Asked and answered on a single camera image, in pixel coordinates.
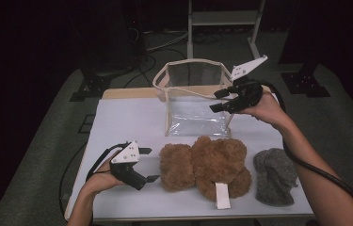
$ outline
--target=person's right hand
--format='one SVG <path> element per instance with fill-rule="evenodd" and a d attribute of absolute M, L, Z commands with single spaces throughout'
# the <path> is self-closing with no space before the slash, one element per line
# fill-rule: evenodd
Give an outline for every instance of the person's right hand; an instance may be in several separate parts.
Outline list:
<path fill-rule="evenodd" d="M 248 114 L 257 120 L 267 122 L 276 129 L 290 121 L 290 118 L 279 106 L 279 103 L 269 91 L 264 90 L 261 101 L 255 105 L 243 109 L 238 114 Z"/>
<path fill-rule="evenodd" d="M 124 182 L 119 181 L 111 174 L 109 162 L 115 156 L 114 153 L 110 158 L 106 159 L 97 171 L 85 182 L 83 189 L 90 193 L 98 194 L 104 190 L 108 190 L 114 186 L 123 186 Z"/>

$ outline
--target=white table surface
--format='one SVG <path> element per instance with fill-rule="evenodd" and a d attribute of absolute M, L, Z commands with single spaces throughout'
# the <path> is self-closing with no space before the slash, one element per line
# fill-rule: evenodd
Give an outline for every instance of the white table surface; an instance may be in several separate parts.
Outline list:
<path fill-rule="evenodd" d="M 69 218 L 86 175 L 98 157 L 116 144 L 136 140 L 139 147 L 152 148 L 134 165 L 143 176 L 160 174 L 159 152 L 167 143 L 192 145 L 197 137 L 165 137 L 166 105 L 157 98 L 101 100 L 88 146 L 78 171 L 65 218 Z M 230 209 L 218 210 L 196 187 L 169 193 L 160 178 L 137 191 L 130 186 L 117 186 L 100 193 L 94 202 L 94 218 L 107 220 L 156 220 L 190 218 L 249 218 L 311 215 L 313 213 L 300 182 L 291 190 L 295 204 L 273 207 L 255 200 L 256 171 L 253 156 L 262 150 L 282 148 L 281 135 L 270 125 L 247 115 L 235 115 L 230 128 L 232 137 L 241 139 L 248 148 L 246 167 L 252 184 L 243 197 L 231 199 Z"/>

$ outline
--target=shelf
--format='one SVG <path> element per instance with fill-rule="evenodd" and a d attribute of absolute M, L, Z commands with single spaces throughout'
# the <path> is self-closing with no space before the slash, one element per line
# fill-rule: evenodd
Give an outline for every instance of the shelf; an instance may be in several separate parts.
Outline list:
<path fill-rule="evenodd" d="M 255 24 L 257 10 L 193 12 L 192 25 Z"/>

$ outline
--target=transparent bag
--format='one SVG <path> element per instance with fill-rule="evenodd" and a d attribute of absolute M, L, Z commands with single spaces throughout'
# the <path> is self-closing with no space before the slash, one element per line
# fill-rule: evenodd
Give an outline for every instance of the transparent bag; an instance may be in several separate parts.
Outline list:
<path fill-rule="evenodd" d="M 230 76 L 222 63 L 212 60 L 167 63 L 152 82 L 167 104 L 165 136 L 230 137 L 233 115 L 209 107 L 221 102 L 214 92 L 231 86 Z"/>

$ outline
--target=gray carpet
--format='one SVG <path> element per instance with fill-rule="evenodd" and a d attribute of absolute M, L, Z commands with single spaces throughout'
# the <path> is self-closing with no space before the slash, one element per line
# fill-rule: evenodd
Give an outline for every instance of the gray carpet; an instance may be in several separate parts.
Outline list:
<path fill-rule="evenodd" d="M 221 40 L 211 44 L 195 44 L 195 57 L 222 62 L 231 71 L 233 65 L 252 60 L 247 34 L 223 35 Z M 252 78 L 259 78 L 274 84 L 281 92 L 288 114 L 295 120 L 314 148 L 331 164 L 340 176 L 353 186 L 353 101 L 345 93 L 338 77 L 323 66 L 315 71 L 318 82 L 325 86 L 331 97 L 308 98 L 306 95 L 291 95 L 281 79 L 281 73 L 295 72 L 299 65 L 278 65 L 282 46 L 287 33 L 264 33 L 258 35 L 257 45 L 260 54 L 269 60 L 256 71 Z M 174 39 L 164 34 L 147 35 L 147 43 L 155 46 Z M 185 43 L 168 48 L 178 50 L 186 56 Z M 165 63 L 182 59 L 174 51 L 164 50 L 151 54 L 156 64 L 147 73 L 152 80 Z M 141 65 L 148 70 L 153 64 L 151 58 Z M 113 80 L 111 88 L 122 88 L 138 70 Z M 30 144 L 8 190 L 0 202 L 0 225 L 65 225 L 59 208 L 58 191 L 61 176 L 74 158 L 65 174 L 62 184 L 62 204 L 67 203 L 73 180 L 83 155 L 83 145 L 88 134 L 79 133 L 86 115 L 95 114 L 99 98 L 86 98 L 83 102 L 70 102 L 83 81 L 79 70 L 69 76 L 61 91 L 53 101 L 39 131 Z M 140 76 L 127 88 L 147 87 L 147 81 Z M 305 225 L 309 218 L 260 218 L 267 225 Z M 131 225 L 128 222 L 112 222 L 105 225 Z M 188 221 L 143 222 L 142 225 L 190 225 Z M 253 225 L 250 219 L 208 220 L 201 225 Z"/>

